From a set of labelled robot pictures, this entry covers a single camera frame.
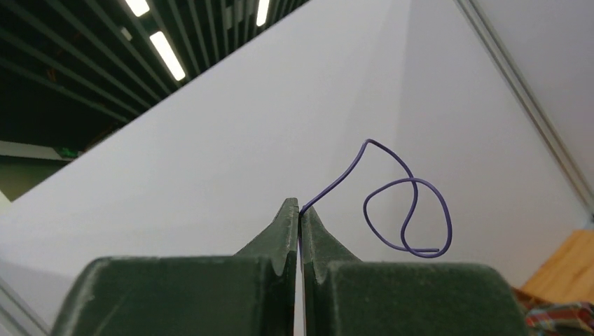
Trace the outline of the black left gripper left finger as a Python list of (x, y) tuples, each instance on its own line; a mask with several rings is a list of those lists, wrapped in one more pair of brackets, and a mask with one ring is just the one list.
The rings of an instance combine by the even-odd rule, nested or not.
[(53, 335), (292, 335), (298, 201), (233, 255), (104, 257), (80, 273)]

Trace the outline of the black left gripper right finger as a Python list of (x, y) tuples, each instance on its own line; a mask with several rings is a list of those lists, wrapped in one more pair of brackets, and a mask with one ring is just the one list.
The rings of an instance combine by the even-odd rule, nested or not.
[(526, 335), (510, 285), (493, 268), (457, 262), (364, 262), (300, 216), (307, 335)]

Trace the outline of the plaid flannel shirt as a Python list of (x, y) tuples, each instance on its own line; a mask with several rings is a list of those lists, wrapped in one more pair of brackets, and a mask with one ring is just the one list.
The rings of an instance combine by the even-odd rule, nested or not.
[(529, 335), (593, 335), (593, 304), (554, 303), (513, 288)]

